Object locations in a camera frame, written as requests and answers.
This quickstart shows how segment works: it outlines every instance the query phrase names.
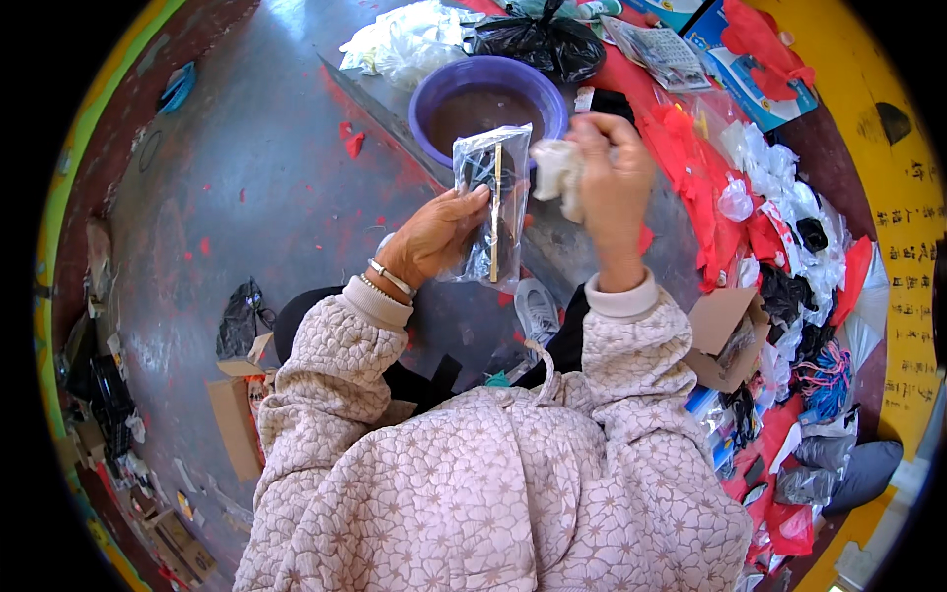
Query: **plastic basin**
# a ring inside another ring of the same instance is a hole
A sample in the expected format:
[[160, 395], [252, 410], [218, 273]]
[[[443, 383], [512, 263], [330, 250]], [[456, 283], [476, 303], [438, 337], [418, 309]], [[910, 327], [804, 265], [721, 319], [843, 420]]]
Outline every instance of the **plastic basin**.
[[[425, 129], [435, 107], [464, 86], [490, 85], [507, 87], [532, 101], [543, 118], [543, 137], [559, 139], [565, 135], [569, 112], [562, 94], [544, 74], [524, 63], [499, 56], [474, 56], [448, 63], [420, 82], [408, 105], [408, 126], [421, 149], [448, 169], [454, 167], [450, 156], [441, 154], [430, 141]], [[531, 168], [536, 166], [529, 159]]]

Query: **shoe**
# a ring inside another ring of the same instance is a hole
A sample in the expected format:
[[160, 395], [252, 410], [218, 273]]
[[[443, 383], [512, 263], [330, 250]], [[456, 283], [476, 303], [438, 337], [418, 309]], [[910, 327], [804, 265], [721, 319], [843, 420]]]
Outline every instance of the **shoe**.
[[[552, 336], [559, 332], [556, 302], [538, 279], [520, 280], [516, 286], [513, 305], [516, 307], [516, 316], [523, 325], [523, 331], [526, 332], [526, 339], [532, 339], [545, 347]], [[538, 355], [534, 351], [530, 350], [529, 353], [538, 360]]]

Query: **water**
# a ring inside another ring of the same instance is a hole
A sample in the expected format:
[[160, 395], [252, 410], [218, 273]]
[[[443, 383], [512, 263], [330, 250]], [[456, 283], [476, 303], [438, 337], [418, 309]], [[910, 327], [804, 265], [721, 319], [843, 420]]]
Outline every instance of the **water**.
[[543, 137], [543, 116], [526, 96], [505, 86], [477, 86], [448, 97], [435, 107], [424, 132], [438, 152], [450, 158], [454, 140], [502, 125], [533, 124], [530, 145]]

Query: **hand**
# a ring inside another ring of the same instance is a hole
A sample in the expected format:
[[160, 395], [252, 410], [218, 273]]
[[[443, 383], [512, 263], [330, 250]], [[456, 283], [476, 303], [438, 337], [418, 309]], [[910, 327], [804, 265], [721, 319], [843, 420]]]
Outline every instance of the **hand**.
[[571, 125], [566, 139], [579, 145], [585, 159], [579, 195], [585, 229], [599, 253], [599, 289], [626, 292], [645, 278], [638, 235], [654, 182], [654, 161], [624, 117], [589, 113], [572, 117]]
[[[489, 199], [486, 185], [459, 197], [456, 189], [442, 193], [415, 212], [375, 260], [417, 290], [425, 280], [460, 260], [460, 247], [470, 231], [485, 219]], [[390, 281], [376, 281], [379, 276], [371, 267], [366, 277], [389, 296], [407, 303], [404, 292]]]

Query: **wooden stick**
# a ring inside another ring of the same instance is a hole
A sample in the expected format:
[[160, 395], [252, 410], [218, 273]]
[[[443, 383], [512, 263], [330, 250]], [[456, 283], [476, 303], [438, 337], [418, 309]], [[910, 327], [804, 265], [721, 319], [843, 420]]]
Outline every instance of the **wooden stick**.
[[494, 144], [493, 163], [493, 204], [490, 212], [490, 282], [496, 283], [496, 246], [499, 243], [496, 237], [496, 222], [500, 214], [500, 159], [503, 156], [503, 147], [499, 142]]

